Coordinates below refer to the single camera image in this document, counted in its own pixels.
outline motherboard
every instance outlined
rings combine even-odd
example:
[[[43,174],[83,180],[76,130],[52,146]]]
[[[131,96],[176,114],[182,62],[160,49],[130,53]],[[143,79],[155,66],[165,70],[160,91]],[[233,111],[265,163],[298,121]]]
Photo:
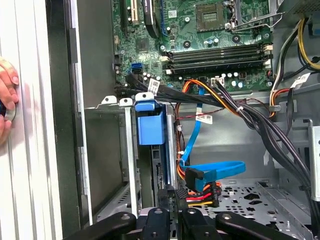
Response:
[[[268,0],[112,0],[116,80],[134,73],[177,90],[199,78],[229,92],[270,90],[269,20],[251,23],[267,14]]]

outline perforated metal panel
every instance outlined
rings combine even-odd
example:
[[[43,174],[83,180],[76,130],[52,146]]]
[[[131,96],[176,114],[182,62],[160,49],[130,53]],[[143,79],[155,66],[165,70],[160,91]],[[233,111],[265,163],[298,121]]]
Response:
[[[297,4],[293,10],[293,14],[305,14],[316,11],[320,11],[319,0],[304,0]]]

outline ram slot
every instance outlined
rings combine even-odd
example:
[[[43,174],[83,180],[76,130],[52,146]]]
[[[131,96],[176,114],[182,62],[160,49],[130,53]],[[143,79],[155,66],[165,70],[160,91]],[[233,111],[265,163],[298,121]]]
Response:
[[[219,49],[206,49],[168,53],[169,62],[164,70],[170,74],[208,72],[216,70],[262,67],[272,55],[265,54],[263,45],[244,45]]]
[[[172,75],[183,75],[191,73],[203,73],[203,72],[213,72],[221,70],[231,70],[231,69],[245,69],[245,68],[255,68],[261,67],[266,60],[263,59],[246,59],[239,62],[197,62],[197,63],[186,63],[179,65],[168,65],[167,69],[171,71]]]

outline finger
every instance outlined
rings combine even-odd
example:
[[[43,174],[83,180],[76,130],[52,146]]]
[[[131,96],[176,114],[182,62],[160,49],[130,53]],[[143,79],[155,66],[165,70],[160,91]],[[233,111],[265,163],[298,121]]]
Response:
[[[12,101],[16,104],[17,102],[19,102],[19,97],[17,95],[17,92],[16,90],[11,87],[8,89],[9,90],[9,93],[11,94],[11,97],[12,97]]]
[[[0,100],[7,109],[13,110],[15,108],[15,103],[13,102],[11,94],[2,79],[0,79]]]
[[[5,130],[5,118],[4,116],[0,115],[0,139],[2,137],[2,134],[4,133]]]
[[[10,81],[14,83],[15,85],[19,85],[19,77],[16,69],[12,64],[4,59],[0,60],[0,66],[4,68],[4,70],[7,72],[8,76],[10,77]]]
[[[8,88],[9,90],[9,93],[11,94],[12,96],[12,100],[14,103],[17,103],[19,98],[18,98],[18,95],[17,95],[17,92],[14,88],[14,85],[13,83],[11,82],[11,79],[7,73],[7,71],[2,67],[0,66],[0,79],[3,81],[3,83],[6,85],[6,87]]]
[[[7,140],[7,138],[9,137],[9,134],[11,132],[11,126],[12,126],[12,122],[11,121],[5,121],[4,122],[2,136],[0,137],[0,145],[2,145]]]

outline green circuit board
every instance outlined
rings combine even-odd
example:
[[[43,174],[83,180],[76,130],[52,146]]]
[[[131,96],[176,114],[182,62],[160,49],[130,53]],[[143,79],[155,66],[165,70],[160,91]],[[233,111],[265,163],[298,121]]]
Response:
[[[161,8],[161,0],[158,1],[159,8],[163,10],[162,28],[165,30],[170,27],[170,32],[160,34],[157,39],[151,38],[144,24],[143,6],[140,0],[137,0],[139,24],[133,25],[128,23],[127,36],[124,34],[121,20],[121,8],[131,6],[131,0],[125,1],[125,6],[122,5],[122,0],[112,0],[112,18],[113,18],[113,34],[114,34],[114,53],[119,56],[121,61],[120,74],[116,75],[119,83],[125,83],[125,77],[131,72],[132,63],[142,63],[143,72],[150,74],[152,77],[160,77],[160,82],[163,85],[181,90],[186,78],[198,78],[206,76],[209,79],[221,77],[222,74],[232,74],[232,77],[226,77],[224,85],[229,92],[237,91],[267,91],[271,87],[267,83],[270,81],[267,77],[270,69],[265,69],[263,66],[252,67],[239,70],[224,70],[215,72],[206,72],[205,74],[195,72],[189,75],[184,75],[183,78],[175,75],[166,75],[163,70],[163,62],[161,56],[163,52],[188,52],[195,50],[219,49],[225,47],[235,47],[252,44],[271,44],[272,33],[268,27],[260,27],[232,33],[225,30],[225,24],[228,23],[230,14],[228,9],[223,7],[215,11],[209,10],[205,18],[202,20],[212,21],[212,29],[204,29],[208,24],[199,24],[197,13],[206,11],[208,7],[215,4],[221,4],[223,0],[162,0],[163,9]],[[269,13],[268,0],[242,0],[240,2],[242,21],[248,22],[252,18],[258,18]],[[218,39],[218,43],[208,45],[210,40]],[[184,43],[190,42],[190,46],[186,48]]]

